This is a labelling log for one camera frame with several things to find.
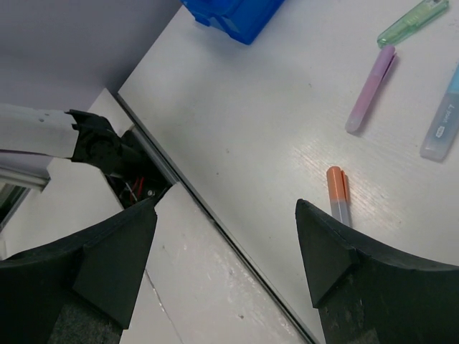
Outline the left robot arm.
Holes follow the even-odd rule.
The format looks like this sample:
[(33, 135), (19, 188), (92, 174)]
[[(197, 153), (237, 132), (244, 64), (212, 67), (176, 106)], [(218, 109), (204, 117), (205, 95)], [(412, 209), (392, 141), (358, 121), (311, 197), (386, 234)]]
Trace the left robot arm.
[(140, 176), (148, 167), (147, 157), (128, 146), (106, 118), (79, 110), (2, 104), (1, 150), (64, 158), (117, 178)]

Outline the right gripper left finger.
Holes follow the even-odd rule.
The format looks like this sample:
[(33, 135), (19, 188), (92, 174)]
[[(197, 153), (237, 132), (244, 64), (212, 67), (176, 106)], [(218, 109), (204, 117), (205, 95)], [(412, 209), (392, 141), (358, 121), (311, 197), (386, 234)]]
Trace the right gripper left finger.
[(150, 253), (154, 207), (146, 199), (1, 261), (1, 342), (119, 343)]

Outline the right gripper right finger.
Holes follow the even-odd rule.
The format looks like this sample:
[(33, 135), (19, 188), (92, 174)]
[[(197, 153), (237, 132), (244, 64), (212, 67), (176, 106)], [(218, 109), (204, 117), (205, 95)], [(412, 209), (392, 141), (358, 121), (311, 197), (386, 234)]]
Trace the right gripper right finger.
[(327, 343), (458, 342), (458, 267), (383, 244), (303, 199), (295, 219)]

